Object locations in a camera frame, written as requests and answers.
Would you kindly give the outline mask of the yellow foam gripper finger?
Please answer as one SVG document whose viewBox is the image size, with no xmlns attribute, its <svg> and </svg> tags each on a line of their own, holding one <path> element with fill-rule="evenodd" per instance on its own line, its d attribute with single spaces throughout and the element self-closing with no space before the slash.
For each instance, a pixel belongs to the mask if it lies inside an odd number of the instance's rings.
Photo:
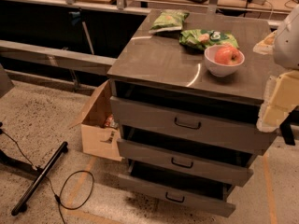
<svg viewBox="0 0 299 224">
<path fill-rule="evenodd" d="M 292 70 L 266 83 L 256 127 L 264 133 L 276 130 L 299 106 L 299 71 Z"/>
</svg>

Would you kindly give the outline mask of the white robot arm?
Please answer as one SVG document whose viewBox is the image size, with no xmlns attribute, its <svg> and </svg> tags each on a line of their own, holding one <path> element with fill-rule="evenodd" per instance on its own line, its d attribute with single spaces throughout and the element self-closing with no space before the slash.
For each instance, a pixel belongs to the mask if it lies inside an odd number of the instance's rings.
<svg viewBox="0 0 299 224">
<path fill-rule="evenodd" d="M 271 133 L 299 106 L 299 6 L 253 51 L 272 54 L 275 63 L 287 69 L 266 82 L 256 127 Z"/>
</svg>

